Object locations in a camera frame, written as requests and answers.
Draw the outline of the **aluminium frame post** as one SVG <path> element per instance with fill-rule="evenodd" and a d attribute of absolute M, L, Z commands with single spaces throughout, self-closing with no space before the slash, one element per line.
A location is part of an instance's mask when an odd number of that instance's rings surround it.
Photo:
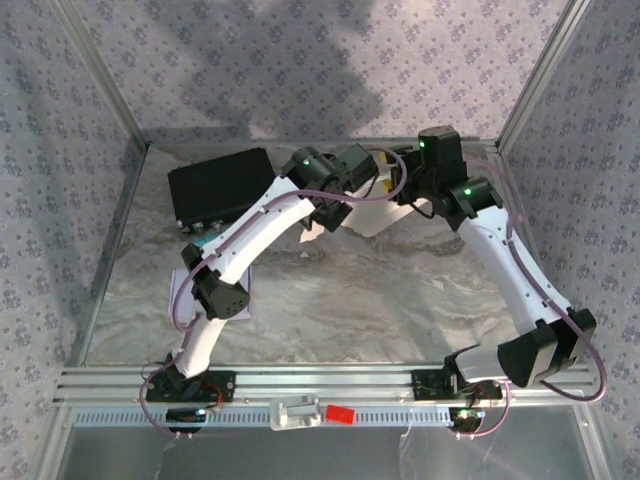
<path fill-rule="evenodd" d="M 506 155 L 513 148 L 518 135 L 525 127 L 537 102 L 558 68 L 592 1 L 567 0 L 539 58 L 534 64 L 527 82 L 495 141 L 497 152 L 501 156 Z"/>

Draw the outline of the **white plastic bracket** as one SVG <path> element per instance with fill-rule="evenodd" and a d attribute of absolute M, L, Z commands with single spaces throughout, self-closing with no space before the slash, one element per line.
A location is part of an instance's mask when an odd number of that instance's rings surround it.
<path fill-rule="evenodd" d="M 318 427 L 322 423 L 319 398 L 313 394 L 274 398 L 269 403 L 269 421 L 273 431 Z"/>

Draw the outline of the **red plastic block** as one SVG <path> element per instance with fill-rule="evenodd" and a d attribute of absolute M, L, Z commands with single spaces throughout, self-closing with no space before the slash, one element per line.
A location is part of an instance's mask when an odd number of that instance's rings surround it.
<path fill-rule="evenodd" d="M 329 423 L 351 426 L 356 422 L 356 411 L 343 406 L 328 405 L 325 419 Z"/>

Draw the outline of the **aluminium side rail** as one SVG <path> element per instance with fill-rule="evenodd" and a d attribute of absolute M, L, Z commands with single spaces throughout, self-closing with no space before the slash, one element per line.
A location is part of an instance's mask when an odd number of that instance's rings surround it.
<path fill-rule="evenodd" d="M 501 181 L 507 200 L 505 206 L 492 208 L 488 214 L 491 231 L 498 239 L 483 258 L 514 320 L 519 334 L 516 343 L 547 370 L 559 355 L 559 335 L 566 332 L 570 339 L 575 337 L 561 317 L 569 303 L 551 285 L 518 235 L 516 224 L 523 219 L 522 206 L 504 160 L 494 152 L 489 164 L 495 168 L 493 177 Z"/>
<path fill-rule="evenodd" d="M 131 137 L 121 156 L 119 168 L 124 173 L 123 184 L 118 191 L 114 210 L 108 218 L 108 229 L 100 244 L 100 256 L 91 286 L 83 298 L 82 308 L 72 317 L 75 336 L 71 343 L 69 357 L 64 363 L 65 367 L 79 367 L 85 362 L 147 150 L 148 145 L 145 142 L 139 143 Z"/>

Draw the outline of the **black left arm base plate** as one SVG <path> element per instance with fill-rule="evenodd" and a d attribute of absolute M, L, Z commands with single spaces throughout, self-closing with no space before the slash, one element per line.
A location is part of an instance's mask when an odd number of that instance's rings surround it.
<path fill-rule="evenodd" d="M 206 371 L 184 378 L 177 371 L 164 371 L 154 376 L 145 400 L 152 403 L 225 403 L 234 397 L 236 373 Z"/>

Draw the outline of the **thin aluminium table rail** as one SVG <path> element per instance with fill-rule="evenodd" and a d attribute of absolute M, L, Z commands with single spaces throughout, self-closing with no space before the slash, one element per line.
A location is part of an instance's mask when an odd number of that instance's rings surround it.
<path fill-rule="evenodd" d="M 319 140 L 319 139 L 301 139 L 301 140 L 275 140 L 275 139 L 257 139 L 257 140 L 204 140 L 194 139 L 191 141 L 173 141 L 173 142 L 154 142 L 150 143 L 150 146 L 156 148 L 168 148 L 168 147 L 238 147 L 238 146 L 339 146 L 350 145 L 354 143 L 360 143 L 362 145 L 396 145 L 396 144 L 416 144 L 416 137 L 397 137 L 397 138 L 349 138 L 343 140 Z"/>

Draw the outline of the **small black circuit board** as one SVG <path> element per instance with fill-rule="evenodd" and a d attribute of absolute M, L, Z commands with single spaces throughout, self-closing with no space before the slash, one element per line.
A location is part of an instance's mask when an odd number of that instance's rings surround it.
<path fill-rule="evenodd" d="M 475 435 L 484 422 L 486 412 L 481 408 L 450 408 L 451 425 L 454 434 Z"/>
<path fill-rule="evenodd" d="M 174 434 L 195 434 L 206 420 L 207 412 L 201 408 L 172 408 L 165 414 L 168 429 Z"/>

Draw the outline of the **black hard case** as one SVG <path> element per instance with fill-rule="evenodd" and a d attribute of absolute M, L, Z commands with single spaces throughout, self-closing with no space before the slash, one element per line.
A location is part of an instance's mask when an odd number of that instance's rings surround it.
<path fill-rule="evenodd" d="M 275 173 L 267 151 L 252 148 L 173 169 L 167 179 L 178 229 L 195 234 L 239 219 Z"/>

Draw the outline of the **aluminium frame leg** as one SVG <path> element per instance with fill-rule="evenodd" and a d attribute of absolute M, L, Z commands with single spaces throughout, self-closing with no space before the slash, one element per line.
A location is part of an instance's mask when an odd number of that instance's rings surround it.
<path fill-rule="evenodd" d="M 605 452 L 589 407 L 579 403 L 574 406 L 574 413 L 594 480 L 611 480 Z"/>
<path fill-rule="evenodd" d="M 33 480 L 57 479 L 74 419 L 73 407 L 59 405 L 53 409 Z"/>

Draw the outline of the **white cardboard paper box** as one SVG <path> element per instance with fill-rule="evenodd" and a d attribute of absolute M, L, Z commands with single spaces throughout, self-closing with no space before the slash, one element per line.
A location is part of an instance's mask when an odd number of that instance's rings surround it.
<path fill-rule="evenodd" d="M 367 180 L 355 193 L 347 192 L 347 195 L 364 198 L 365 194 L 369 193 L 368 198 L 383 196 L 386 194 L 382 186 L 385 179 L 391 179 L 390 168 L 383 166 L 382 172 L 375 179 Z M 412 212 L 410 206 L 399 206 L 389 200 L 355 203 L 339 227 L 369 238 Z"/>

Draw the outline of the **grey metal panel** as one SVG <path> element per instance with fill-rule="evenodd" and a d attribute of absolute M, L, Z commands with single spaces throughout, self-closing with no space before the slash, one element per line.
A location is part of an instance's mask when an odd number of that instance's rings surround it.
<path fill-rule="evenodd" d="M 171 440 L 146 428 L 78 428 L 56 480 L 595 480 L 567 433 L 481 439 L 446 430 L 223 428 Z"/>

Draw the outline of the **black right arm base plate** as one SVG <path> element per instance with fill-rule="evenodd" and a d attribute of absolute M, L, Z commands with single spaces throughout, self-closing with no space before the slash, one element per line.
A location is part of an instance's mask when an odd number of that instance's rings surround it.
<path fill-rule="evenodd" d="M 422 369 L 411 372 L 415 400 L 501 400 L 502 389 L 491 380 L 469 383 L 452 370 Z"/>

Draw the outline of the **wide aluminium base rail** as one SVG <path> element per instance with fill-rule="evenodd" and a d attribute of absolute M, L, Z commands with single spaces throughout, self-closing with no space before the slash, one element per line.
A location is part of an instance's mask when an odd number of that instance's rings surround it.
<path fill-rule="evenodd" d="M 280 364 L 212 366 L 232 377 L 232 404 L 266 405 L 273 398 L 316 395 L 323 404 L 399 405 L 414 401 L 413 376 L 435 374 L 435 365 Z M 56 403 L 71 406 L 129 406 L 139 402 L 148 371 L 140 366 L 73 367 L 63 370 L 54 393 Z"/>

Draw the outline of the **pale lavender paper box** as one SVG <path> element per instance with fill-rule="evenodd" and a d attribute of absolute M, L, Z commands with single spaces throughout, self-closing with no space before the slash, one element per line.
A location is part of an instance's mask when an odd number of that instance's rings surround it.
<path fill-rule="evenodd" d="M 186 268 L 174 269 L 169 288 L 168 314 L 176 313 L 175 318 L 181 325 L 187 326 L 197 314 L 206 315 L 206 309 L 194 296 L 194 281 L 185 282 L 189 272 Z M 224 300 L 220 313 L 223 320 L 243 320 L 250 317 L 250 290 L 252 269 L 247 268 L 239 281 L 239 290 L 233 291 L 230 300 Z"/>

